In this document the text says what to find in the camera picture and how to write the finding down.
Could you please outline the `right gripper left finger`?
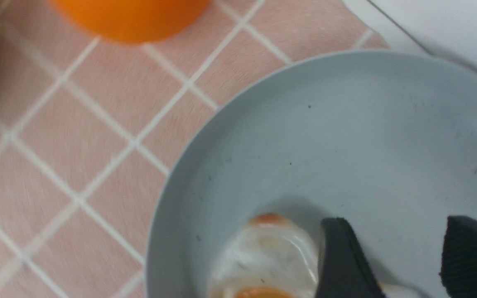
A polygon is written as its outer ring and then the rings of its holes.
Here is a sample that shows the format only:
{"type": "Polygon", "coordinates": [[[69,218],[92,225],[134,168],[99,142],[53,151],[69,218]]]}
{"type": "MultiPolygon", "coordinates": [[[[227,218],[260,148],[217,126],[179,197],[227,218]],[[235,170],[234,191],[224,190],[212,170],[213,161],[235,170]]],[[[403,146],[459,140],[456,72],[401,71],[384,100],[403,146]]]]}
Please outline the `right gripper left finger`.
{"type": "Polygon", "coordinates": [[[384,298],[350,223],[322,219],[324,240],[318,258],[316,298],[384,298]]]}

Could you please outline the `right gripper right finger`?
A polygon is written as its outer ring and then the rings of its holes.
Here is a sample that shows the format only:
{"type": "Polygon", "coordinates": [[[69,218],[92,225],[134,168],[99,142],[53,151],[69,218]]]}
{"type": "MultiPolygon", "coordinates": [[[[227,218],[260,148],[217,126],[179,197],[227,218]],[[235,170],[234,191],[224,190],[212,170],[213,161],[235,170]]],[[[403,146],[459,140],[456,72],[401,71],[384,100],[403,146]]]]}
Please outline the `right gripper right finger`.
{"type": "Polygon", "coordinates": [[[451,298],[477,298],[477,220],[449,216],[440,278],[451,298]]]}

